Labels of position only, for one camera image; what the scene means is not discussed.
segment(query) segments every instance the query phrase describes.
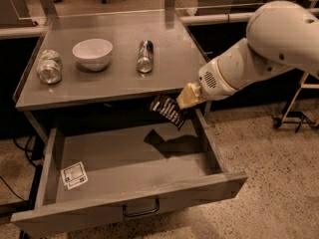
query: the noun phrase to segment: wooden drawer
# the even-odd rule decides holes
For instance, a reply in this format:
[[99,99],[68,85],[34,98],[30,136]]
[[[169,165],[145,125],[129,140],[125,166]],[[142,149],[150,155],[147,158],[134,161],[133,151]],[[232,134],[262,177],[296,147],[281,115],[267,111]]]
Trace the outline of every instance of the wooden drawer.
[[[68,190],[61,169],[82,161],[88,182]],[[51,130],[35,209],[12,222],[34,238],[234,197],[229,173],[200,112],[170,122],[65,136]]]

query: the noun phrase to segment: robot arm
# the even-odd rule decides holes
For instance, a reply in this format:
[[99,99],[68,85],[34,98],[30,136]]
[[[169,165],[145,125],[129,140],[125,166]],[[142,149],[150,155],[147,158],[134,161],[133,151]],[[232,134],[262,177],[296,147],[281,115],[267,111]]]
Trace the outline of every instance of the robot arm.
[[[293,69],[318,79],[318,65],[318,19],[297,4],[275,1],[253,14],[246,38],[199,70],[198,83],[190,90],[201,101],[217,101]],[[181,109],[191,107],[182,100],[182,93],[177,101]]]

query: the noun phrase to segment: bowl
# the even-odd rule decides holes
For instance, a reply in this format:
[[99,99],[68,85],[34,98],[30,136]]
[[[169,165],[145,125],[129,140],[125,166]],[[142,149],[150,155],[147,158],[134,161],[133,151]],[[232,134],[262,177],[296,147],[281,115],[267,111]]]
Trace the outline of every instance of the bowl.
[[112,50],[113,45],[108,40],[89,39],[78,43],[72,53],[76,63],[91,71],[99,71],[111,61]]

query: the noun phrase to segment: speckled floor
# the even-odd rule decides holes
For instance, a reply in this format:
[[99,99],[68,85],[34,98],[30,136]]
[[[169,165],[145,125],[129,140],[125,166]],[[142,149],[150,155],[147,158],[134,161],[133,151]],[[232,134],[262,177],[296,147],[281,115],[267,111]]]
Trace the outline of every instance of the speckled floor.
[[[319,238],[319,132],[303,125],[295,133],[294,124],[274,129],[271,115],[282,106],[208,114],[229,171],[248,175],[234,199],[48,238]],[[300,101],[296,107],[313,120],[319,116],[318,100]],[[27,198],[34,168],[11,140],[1,140],[0,150],[0,174]],[[4,185],[0,195],[1,203],[16,200]],[[13,224],[0,225],[0,238],[18,235]]]

